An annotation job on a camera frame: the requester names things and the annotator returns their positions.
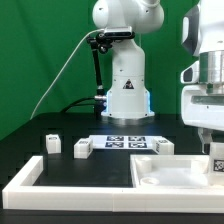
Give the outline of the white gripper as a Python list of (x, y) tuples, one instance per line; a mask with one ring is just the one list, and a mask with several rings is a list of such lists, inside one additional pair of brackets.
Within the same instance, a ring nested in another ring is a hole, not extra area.
[(207, 94), (205, 85), (185, 86), (181, 93), (181, 116), (185, 125), (200, 127), (202, 152), (209, 154), (212, 130), (224, 131), (224, 95)]

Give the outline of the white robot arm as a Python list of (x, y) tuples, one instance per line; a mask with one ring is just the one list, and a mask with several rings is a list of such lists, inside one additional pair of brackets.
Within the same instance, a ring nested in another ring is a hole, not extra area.
[[(145, 54), (136, 34), (151, 33), (164, 21), (160, 0), (97, 0), (92, 18), (99, 29), (96, 49), (112, 56), (112, 87), (102, 116), (122, 123), (152, 117), (145, 89)], [(198, 60), (182, 71), (181, 116), (198, 128), (204, 153), (224, 153), (212, 132), (224, 132), (224, 0), (199, 0), (183, 18), (182, 46)]]

